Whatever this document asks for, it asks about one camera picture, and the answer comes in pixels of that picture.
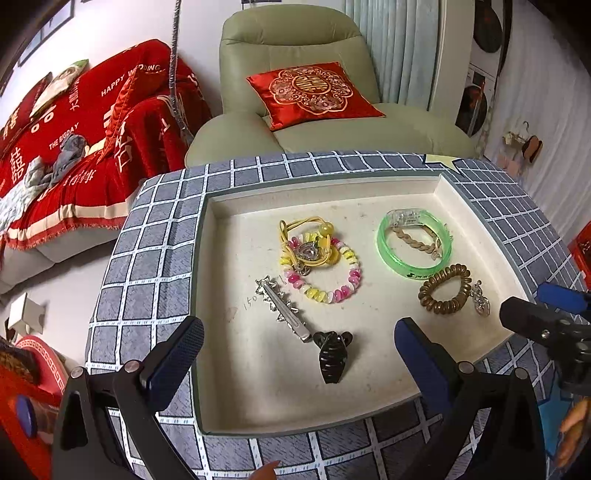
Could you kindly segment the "red blanket on sofa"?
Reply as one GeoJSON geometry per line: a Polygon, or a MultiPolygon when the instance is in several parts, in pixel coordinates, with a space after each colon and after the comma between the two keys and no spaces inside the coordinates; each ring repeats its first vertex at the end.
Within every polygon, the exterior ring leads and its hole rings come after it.
{"type": "Polygon", "coordinates": [[[169,98],[169,47],[151,39],[79,75],[36,113],[47,80],[24,97],[1,129],[1,195],[40,156],[51,166],[69,134],[87,141],[84,157],[55,187],[38,196],[1,234],[1,243],[29,250],[68,231],[119,229],[140,184],[184,166],[187,146],[172,110],[191,133],[211,118],[190,67],[177,63],[175,101],[169,98]]]}

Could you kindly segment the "white curtain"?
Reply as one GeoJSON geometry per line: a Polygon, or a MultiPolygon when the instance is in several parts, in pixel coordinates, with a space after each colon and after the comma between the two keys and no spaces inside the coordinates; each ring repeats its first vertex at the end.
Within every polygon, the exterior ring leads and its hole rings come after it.
{"type": "Polygon", "coordinates": [[[515,1],[512,32],[484,154],[527,125],[543,148],[521,186],[565,242],[590,221],[590,75],[569,42],[529,1],[515,1]]]}

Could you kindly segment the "red embroidered cushion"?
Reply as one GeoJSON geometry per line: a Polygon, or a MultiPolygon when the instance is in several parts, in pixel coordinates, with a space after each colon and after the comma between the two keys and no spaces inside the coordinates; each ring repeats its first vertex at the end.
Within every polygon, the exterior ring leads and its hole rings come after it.
{"type": "Polygon", "coordinates": [[[276,69],[246,80],[266,107],[273,131],[311,121],[384,115],[360,94],[338,62],[276,69]]]}

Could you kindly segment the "grey clothes pile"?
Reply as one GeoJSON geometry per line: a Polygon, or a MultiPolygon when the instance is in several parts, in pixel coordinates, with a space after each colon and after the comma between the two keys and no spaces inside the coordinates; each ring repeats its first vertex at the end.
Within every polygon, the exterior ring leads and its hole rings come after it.
{"type": "Polygon", "coordinates": [[[51,166],[46,165],[40,156],[34,158],[21,179],[1,198],[1,234],[24,215],[38,196],[63,180],[88,150],[87,141],[78,134],[69,134],[60,148],[51,166]]]}

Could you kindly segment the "pink slippers on hanger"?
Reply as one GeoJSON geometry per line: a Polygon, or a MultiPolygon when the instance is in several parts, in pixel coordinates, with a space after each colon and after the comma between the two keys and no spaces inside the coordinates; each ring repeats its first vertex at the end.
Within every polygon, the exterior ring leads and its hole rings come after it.
{"type": "Polygon", "coordinates": [[[525,170],[536,162],[543,147],[543,141],[530,133],[530,123],[524,120],[503,135],[497,164],[510,177],[519,180],[525,170]]]}

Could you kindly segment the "green tray with beige lining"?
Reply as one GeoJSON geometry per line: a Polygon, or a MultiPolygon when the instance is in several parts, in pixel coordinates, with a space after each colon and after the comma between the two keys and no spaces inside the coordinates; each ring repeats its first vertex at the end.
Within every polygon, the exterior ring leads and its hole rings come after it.
{"type": "Polygon", "coordinates": [[[414,397],[417,386],[394,347],[394,324],[414,319],[457,360],[477,361],[509,337],[497,313],[467,304],[436,315],[420,284],[389,268],[377,249],[380,222],[394,209],[421,208],[446,224],[451,260],[468,267],[493,309],[525,289],[507,256],[452,183],[441,176],[351,176],[249,188],[208,197],[198,228],[192,306],[204,321],[194,374],[197,420],[208,434],[300,432],[377,413],[414,397]],[[320,216],[355,251],[358,291],[337,304],[280,290],[311,331],[349,332],[342,379],[325,384],[318,347],[301,341],[256,293],[280,277],[280,222],[320,216]]]}

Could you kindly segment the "red plastic stool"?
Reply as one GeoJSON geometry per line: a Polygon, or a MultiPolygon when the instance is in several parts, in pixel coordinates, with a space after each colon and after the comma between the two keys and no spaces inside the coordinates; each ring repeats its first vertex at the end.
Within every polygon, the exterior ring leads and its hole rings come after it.
{"type": "Polygon", "coordinates": [[[590,289],[591,272],[590,272],[590,232],[581,231],[568,245],[569,251],[573,259],[583,273],[584,281],[587,289],[590,289]]]}

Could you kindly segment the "silver heart pendant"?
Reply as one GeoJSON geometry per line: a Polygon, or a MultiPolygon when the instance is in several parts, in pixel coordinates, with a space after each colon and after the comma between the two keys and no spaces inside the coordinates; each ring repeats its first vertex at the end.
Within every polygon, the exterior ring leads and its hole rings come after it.
{"type": "Polygon", "coordinates": [[[475,311],[482,317],[488,317],[491,313],[491,304],[483,293],[481,280],[477,280],[471,286],[470,296],[473,300],[475,311]]]}

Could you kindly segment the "silver rhinestone hair clip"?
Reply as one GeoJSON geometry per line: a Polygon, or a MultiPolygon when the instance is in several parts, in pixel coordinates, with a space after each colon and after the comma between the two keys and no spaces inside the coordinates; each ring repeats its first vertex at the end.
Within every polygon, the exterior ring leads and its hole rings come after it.
{"type": "Polygon", "coordinates": [[[276,320],[283,322],[290,328],[301,342],[311,340],[311,331],[304,320],[298,314],[300,311],[289,299],[287,294],[280,289],[279,283],[270,276],[256,280],[256,294],[263,298],[263,301],[270,307],[270,311],[276,313],[276,320]]]}

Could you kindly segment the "green translucent bangle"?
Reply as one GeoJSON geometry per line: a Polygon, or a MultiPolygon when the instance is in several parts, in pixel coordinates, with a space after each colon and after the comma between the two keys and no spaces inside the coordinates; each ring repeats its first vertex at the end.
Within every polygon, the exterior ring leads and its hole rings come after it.
{"type": "Polygon", "coordinates": [[[402,208],[388,212],[376,234],[377,250],[384,263],[402,277],[423,280],[444,270],[451,260],[452,234],[446,224],[428,210],[402,208]],[[431,266],[408,263],[394,248],[393,239],[432,258],[431,266]]]}

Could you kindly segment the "black claw hair clip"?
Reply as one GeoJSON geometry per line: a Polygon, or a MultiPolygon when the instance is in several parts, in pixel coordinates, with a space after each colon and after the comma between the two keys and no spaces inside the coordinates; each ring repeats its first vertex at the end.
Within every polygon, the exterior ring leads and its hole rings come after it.
{"type": "Polygon", "coordinates": [[[353,342],[353,334],[345,331],[315,332],[312,335],[315,345],[320,349],[318,365],[325,384],[337,384],[342,378],[348,361],[348,347],[353,342]]]}

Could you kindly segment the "washing machine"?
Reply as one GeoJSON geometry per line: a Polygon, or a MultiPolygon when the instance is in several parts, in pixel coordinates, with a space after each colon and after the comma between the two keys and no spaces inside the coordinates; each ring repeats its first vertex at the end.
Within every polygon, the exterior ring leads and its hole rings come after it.
{"type": "Polygon", "coordinates": [[[511,1],[475,2],[470,62],[456,125],[477,144],[493,105],[497,78],[510,38],[506,9],[511,1]]]}

